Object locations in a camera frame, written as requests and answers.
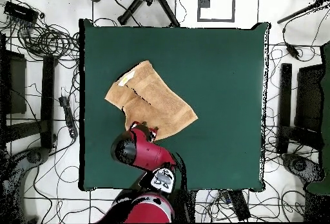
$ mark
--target towel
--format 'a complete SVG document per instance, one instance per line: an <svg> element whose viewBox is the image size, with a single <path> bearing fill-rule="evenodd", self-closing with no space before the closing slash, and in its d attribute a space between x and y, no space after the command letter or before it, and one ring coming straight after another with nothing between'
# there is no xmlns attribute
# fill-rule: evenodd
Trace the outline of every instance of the towel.
<svg viewBox="0 0 330 224"><path fill-rule="evenodd" d="M125 113L125 130L134 121L158 127L155 140L172 136L198 119L193 109L143 61L114 82L105 99Z"/></svg>

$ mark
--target black equipment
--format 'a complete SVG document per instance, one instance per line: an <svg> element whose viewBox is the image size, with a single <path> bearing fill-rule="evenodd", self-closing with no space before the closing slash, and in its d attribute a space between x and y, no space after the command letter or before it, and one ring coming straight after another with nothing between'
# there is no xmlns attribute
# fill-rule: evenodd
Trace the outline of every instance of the black equipment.
<svg viewBox="0 0 330 224"><path fill-rule="evenodd" d="M299 10L299 11L297 11L297 12L295 12L295 13L293 13L293 14L285 17L285 18L283 18L283 19L280 19L277 23L278 24L283 23L284 21L288 21L289 19L293 19L294 17L296 17L296 16L298 16L298 15L300 15L302 13L305 13L307 11L310 11L310 10L312 10L314 8L318 8L318 7L320 7L326 1L330 1L330 0L316 0L315 3L313 3L312 5L309 5L309 6L305 7L305 8L303 8L303 9L301 9L301 10Z"/></svg>
<svg viewBox="0 0 330 224"><path fill-rule="evenodd" d="M249 207L245 201L243 191L242 190L235 190L235 191L228 191L230 200L233 204L234 212L239 221L243 221L251 217Z"/></svg>
<svg viewBox="0 0 330 224"><path fill-rule="evenodd" d="M54 70L57 60L53 56L43 59L43 83L41 95L41 119L35 122L23 122L8 126L6 114L11 104L11 96L21 94L7 80L12 75L10 64L12 53L6 50L6 35L0 36L0 223L22 224L37 223L34 217L30 221L24 214L24 183L28 172L48 159L53 148L53 87ZM40 133L41 146L29 148L16 155L6 152L6 143Z"/></svg>
<svg viewBox="0 0 330 224"><path fill-rule="evenodd" d="M324 75L323 64L300 68L296 100L295 126L290 126L292 65L283 63L280 69L278 96L278 130L276 150L287 153L289 140L321 150L322 91L320 81Z"/></svg>
<svg viewBox="0 0 330 224"><path fill-rule="evenodd" d="M283 154L284 168L298 176L305 185L310 182L321 182L324 179L324 171L317 163L297 154Z"/></svg>

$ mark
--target wire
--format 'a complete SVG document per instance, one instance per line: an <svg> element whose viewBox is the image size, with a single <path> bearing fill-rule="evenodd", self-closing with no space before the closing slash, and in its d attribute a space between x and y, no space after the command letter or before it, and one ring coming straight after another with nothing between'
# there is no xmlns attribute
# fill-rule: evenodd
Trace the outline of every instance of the wire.
<svg viewBox="0 0 330 224"><path fill-rule="evenodd" d="M288 25L291 21L294 21L295 19L298 19L298 18L303 17L303 16L305 16L305 15L308 15L308 14L310 14L311 12L315 12L315 11L319 11L319 10L324 9L324 8L328 8L329 6L330 6L330 3L327 4L327 5L324 5L324 6L320 6L320 7L318 7L318 8L314 8L314 9L312 9L312 10L306 12L306 13L303 13L302 15L298 15L298 16L296 16L296 17L290 19L290 20L285 24L285 26L283 27L283 30L282 30L282 36L283 36L283 41L284 41L285 45L287 45L287 46L292 46L292 45L290 45L290 44L286 41L286 38L285 38L286 27L287 27L287 25ZM315 42L315 40L316 40L316 37L317 37L317 35L318 35L318 31L319 31L319 29L320 29L320 27L321 27L321 24L322 24L323 20L327 17L327 14L329 13L329 11L330 11L330 9L325 13L325 15L324 15L324 17L322 18L320 24L318 25L318 29L317 29L317 31L316 31L316 35L315 35L315 37L314 37L314 39L313 39L313 42L311 43L310 46L308 46L308 47L310 48L310 50L312 51L313 56L312 56L310 59L308 59L308 60L302 60L302 59L300 59L300 58L303 56L303 53L302 53L302 55L299 55L299 57L296 58L298 61L301 61L301 62L308 62L308 61L312 60L312 59L315 57L315 55L318 55L318 54L315 53L315 49L313 48L313 44L314 44L314 42Z"/></svg>
<svg viewBox="0 0 330 224"><path fill-rule="evenodd" d="M184 11L185 11L184 18L183 18L182 21L180 21L180 23L183 23L184 20L186 19L186 16L187 16L187 10L186 10L185 7L182 5L181 0L179 0L179 3L180 3L180 5L183 7L183 9L184 9Z"/></svg>
<svg viewBox="0 0 330 224"><path fill-rule="evenodd" d="M98 20L100 20L100 19L104 19L104 20L107 20L107 21L111 21L111 22L113 23L114 27L118 27L117 22L115 22L113 19L107 19L107 18L105 18L105 17L100 17L99 19L96 19L96 20L94 21L94 24L96 24L96 22L97 22Z"/></svg>
<svg viewBox="0 0 330 224"><path fill-rule="evenodd" d="M37 167L37 174L35 175L35 178L34 178L34 184L33 184L34 190L35 190L40 196L44 197L45 199L49 200L49 202L50 202L50 208L48 209L47 213L44 215L43 219L41 220L41 224L43 224L43 223L44 223L44 219L46 218L46 216L47 216L48 213L50 212L50 209L52 209L52 207L53 207L53 202L52 202L52 200L51 200L49 197L47 197L47 196L45 196L44 194L40 193L40 192L38 191L37 187L35 186L35 181L36 181L36 179L37 179L37 177L38 177L38 174L39 174L39 166Z"/></svg>
<svg viewBox="0 0 330 224"><path fill-rule="evenodd" d="M283 211L283 214L284 214L284 216L286 217L286 220L287 220L288 222L290 222L290 220L289 220L289 218L287 217L286 212L285 212L285 210L287 210L287 209L284 208L284 196L285 196L286 194L290 193L290 192L294 192L294 193L299 194L299 195L301 195L302 197L305 198L305 195L304 195L304 194L302 194L301 192L296 191L296 190L288 190L288 191L286 191L286 192L282 195L282 197L281 197L282 211ZM302 207L301 204L299 204L299 203L297 203L297 202L295 203L295 206L296 206L296 208L297 208L297 207L300 207L300 208ZM299 212L299 211L297 211L297 210L295 210L295 211L298 212L299 215L304 216L301 212Z"/></svg>
<svg viewBox="0 0 330 224"><path fill-rule="evenodd" d="M90 207L87 207L87 208L85 208L85 209L83 209L83 210L71 211L71 212L66 213L65 216L63 217L63 219L60 221L60 224L61 224L61 223L64 223L63 221L64 221L64 219L66 218L67 215L69 215L69 214L77 214L77 213L81 213L81 212L84 212L84 211L90 210L91 208L95 208L95 209L97 209L99 212L101 212L101 213L104 214L104 215L106 214L106 213L103 212L100 208L98 208L98 207L96 207L96 206L90 206Z"/></svg>

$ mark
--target chair leg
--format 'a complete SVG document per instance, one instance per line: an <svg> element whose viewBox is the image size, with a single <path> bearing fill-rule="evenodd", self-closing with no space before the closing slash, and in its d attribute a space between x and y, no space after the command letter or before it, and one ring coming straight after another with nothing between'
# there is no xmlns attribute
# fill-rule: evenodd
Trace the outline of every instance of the chair leg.
<svg viewBox="0 0 330 224"><path fill-rule="evenodd" d="M174 27L180 27L180 23L178 22L177 18L174 16L174 13L172 12L171 8L168 6L168 2L166 0L158 0L158 1L162 6L162 9L170 19L171 25Z"/></svg>
<svg viewBox="0 0 330 224"><path fill-rule="evenodd" d="M141 0L134 0L134 2L131 3L130 7L123 13L121 16L118 17L118 22L121 25L125 25L128 21L128 19L131 17L131 15L134 14L134 12L140 7L142 4Z"/></svg>

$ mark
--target table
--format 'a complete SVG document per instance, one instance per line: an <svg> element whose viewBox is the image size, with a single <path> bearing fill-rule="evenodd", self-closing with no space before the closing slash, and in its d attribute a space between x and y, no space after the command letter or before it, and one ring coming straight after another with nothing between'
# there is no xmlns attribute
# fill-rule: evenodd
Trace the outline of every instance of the table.
<svg viewBox="0 0 330 224"><path fill-rule="evenodd" d="M141 175L140 169L111 158L110 146L124 131L125 116L104 98L120 75L144 60L199 117L158 141L185 161L188 189L262 190L267 23L252 30L79 24L85 78L79 183L85 190L126 189Z"/></svg>

